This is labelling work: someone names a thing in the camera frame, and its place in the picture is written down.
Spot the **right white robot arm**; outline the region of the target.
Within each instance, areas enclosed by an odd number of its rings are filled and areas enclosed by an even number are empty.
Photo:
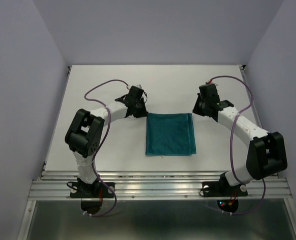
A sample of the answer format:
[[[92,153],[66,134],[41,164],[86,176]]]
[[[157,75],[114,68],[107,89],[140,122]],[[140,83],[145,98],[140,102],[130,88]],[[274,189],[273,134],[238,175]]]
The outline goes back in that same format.
[[[204,181],[200,195],[229,197],[233,194],[247,196],[246,184],[261,180],[287,169],[287,158],[283,136],[279,132],[268,132],[241,116],[228,100],[220,100],[216,85],[204,84],[199,93],[193,113],[210,117],[231,131],[248,148],[245,164],[220,175],[217,181]]]

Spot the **teal cloth napkin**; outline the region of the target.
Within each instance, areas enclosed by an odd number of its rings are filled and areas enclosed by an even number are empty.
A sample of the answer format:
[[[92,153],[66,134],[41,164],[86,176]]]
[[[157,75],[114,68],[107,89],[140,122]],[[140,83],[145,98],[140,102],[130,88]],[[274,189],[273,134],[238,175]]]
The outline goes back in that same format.
[[[191,156],[196,154],[191,113],[149,113],[146,119],[147,156]]]

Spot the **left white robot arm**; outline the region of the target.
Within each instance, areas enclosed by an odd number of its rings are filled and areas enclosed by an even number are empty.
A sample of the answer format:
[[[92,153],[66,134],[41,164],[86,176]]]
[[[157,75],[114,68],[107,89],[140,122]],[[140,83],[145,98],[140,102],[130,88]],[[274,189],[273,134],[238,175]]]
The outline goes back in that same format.
[[[109,189],[97,177],[94,157],[107,138],[111,123],[129,116],[144,118],[148,115],[144,101],[145,92],[138,86],[131,86],[127,94],[110,104],[101,101],[103,107],[96,110],[79,109],[65,136],[65,143],[73,152],[78,167],[76,182],[68,182],[71,198],[98,198],[100,195],[112,198],[115,184],[107,183]]]

